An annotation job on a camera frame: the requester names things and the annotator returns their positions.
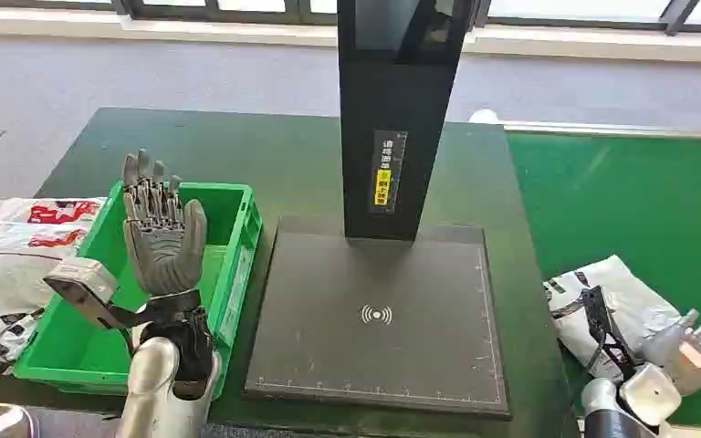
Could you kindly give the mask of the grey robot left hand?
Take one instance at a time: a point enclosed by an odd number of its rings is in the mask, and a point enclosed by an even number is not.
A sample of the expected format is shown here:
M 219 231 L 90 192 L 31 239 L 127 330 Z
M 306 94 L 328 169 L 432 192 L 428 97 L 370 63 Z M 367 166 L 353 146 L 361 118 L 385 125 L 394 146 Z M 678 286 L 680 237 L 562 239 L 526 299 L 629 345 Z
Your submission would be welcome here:
M 182 293 L 202 277 L 207 218 L 196 199 L 182 201 L 182 179 L 165 180 L 166 166 L 144 149 L 122 169 L 128 258 L 141 290 L 152 297 Z

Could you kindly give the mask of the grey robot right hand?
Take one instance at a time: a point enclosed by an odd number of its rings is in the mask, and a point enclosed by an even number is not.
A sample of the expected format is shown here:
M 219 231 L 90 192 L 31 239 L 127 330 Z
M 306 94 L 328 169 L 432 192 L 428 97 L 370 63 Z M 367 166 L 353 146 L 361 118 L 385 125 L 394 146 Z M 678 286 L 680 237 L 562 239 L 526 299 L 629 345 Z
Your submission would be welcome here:
M 678 392 L 689 396 L 701 390 L 701 324 L 692 308 L 673 324 L 647 339 L 642 357 L 661 368 Z

